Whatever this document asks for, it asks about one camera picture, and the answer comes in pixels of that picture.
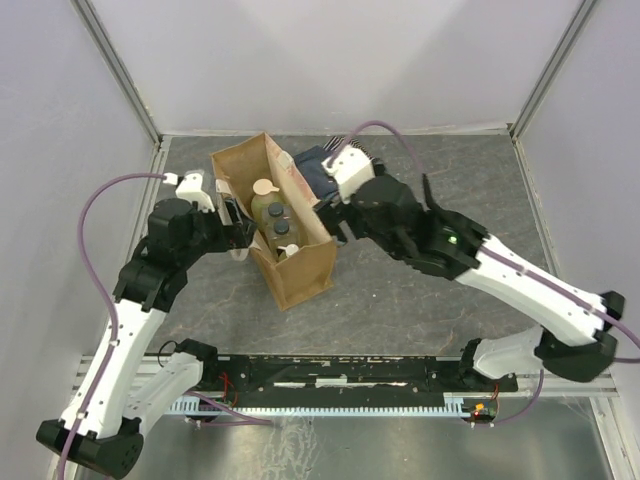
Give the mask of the green bottle with pump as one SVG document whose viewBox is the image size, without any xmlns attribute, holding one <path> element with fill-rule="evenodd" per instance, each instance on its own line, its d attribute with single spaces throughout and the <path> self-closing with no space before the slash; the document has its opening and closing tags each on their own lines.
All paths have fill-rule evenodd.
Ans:
<svg viewBox="0 0 640 480">
<path fill-rule="evenodd" d="M 259 227 L 263 225 L 263 211 L 274 202 L 282 202 L 280 188 L 267 178 L 258 179 L 253 183 L 253 197 L 251 200 L 251 213 Z"/>
</svg>

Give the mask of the yellow bottle white cap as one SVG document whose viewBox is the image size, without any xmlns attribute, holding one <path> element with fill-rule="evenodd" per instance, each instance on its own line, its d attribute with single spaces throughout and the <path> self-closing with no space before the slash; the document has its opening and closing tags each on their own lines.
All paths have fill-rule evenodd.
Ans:
<svg viewBox="0 0 640 480">
<path fill-rule="evenodd" d="M 300 247 L 295 243 L 290 243 L 288 245 L 281 245 L 277 247 L 277 259 L 279 261 L 285 260 L 287 258 L 292 257 L 296 253 L 298 253 Z"/>
</svg>

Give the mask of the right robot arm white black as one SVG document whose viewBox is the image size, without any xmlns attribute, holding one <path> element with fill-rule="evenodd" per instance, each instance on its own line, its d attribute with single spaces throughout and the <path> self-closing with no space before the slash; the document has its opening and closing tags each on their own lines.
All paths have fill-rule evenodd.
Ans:
<svg viewBox="0 0 640 480">
<path fill-rule="evenodd" d="M 319 201 L 314 211 L 340 240 L 346 223 L 355 238 L 368 238 L 391 258 L 422 274 L 483 291 L 535 321 L 498 339 L 474 339 L 457 367 L 468 390 L 528 370 L 549 371 L 588 383 L 616 359 L 610 323 L 621 318 L 624 298 L 575 288 L 526 261 L 488 230 L 459 212 L 442 208 L 428 184 L 419 202 L 410 187 L 389 175 L 355 192 Z"/>
</svg>

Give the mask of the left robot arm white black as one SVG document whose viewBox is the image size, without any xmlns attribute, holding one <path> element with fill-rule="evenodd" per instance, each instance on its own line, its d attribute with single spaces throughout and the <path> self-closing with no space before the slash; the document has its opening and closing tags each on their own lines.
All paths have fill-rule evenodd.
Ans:
<svg viewBox="0 0 640 480">
<path fill-rule="evenodd" d="M 186 286 L 189 268 L 209 253 L 248 247 L 255 231 L 255 222 L 232 197 L 212 211 L 196 201 L 159 201 L 147 219 L 146 236 L 107 298 L 109 324 L 83 383 L 58 419 L 41 423 L 37 441 L 62 462 L 112 479 L 126 477 L 168 407 L 191 388 L 212 389 L 221 375 L 216 348 L 187 339 L 132 394 L 147 346 Z"/>
</svg>

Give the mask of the brown canvas bag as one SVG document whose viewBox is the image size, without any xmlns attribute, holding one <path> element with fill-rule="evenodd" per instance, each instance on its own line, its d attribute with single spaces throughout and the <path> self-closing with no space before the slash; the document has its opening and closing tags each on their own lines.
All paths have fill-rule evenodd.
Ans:
<svg viewBox="0 0 640 480">
<path fill-rule="evenodd" d="M 332 287 L 337 246 L 313 210 L 318 199 L 293 157 L 261 133 L 213 153 L 211 161 L 215 176 L 226 182 L 245 214 L 251 213 L 253 184 L 267 179 L 280 189 L 301 223 L 302 245 L 291 257 L 277 259 L 260 231 L 249 249 L 278 307 L 287 310 Z"/>
</svg>

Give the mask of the clear bottle yellow label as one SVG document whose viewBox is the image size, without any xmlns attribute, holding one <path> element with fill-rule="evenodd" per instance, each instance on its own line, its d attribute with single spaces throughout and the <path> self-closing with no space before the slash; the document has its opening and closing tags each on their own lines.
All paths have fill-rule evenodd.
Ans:
<svg viewBox="0 0 640 480">
<path fill-rule="evenodd" d="M 288 204 L 282 202 L 272 202 L 265 206 L 262 210 L 262 224 L 270 225 L 278 220 L 291 221 L 293 219 L 293 211 Z"/>
</svg>

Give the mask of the clear bottle black label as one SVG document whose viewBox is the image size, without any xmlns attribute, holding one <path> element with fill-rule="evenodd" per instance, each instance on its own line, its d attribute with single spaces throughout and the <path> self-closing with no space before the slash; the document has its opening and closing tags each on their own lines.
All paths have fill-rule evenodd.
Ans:
<svg viewBox="0 0 640 480">
<path fill-rule="evenodd" d="M 295 221 L 285 218 L 278 219 L 266 227 L 266 239 L 269 246 L 278 251 L 279 247 L 294 244 L 302 245 L 301 234 Z"/>
</svg>

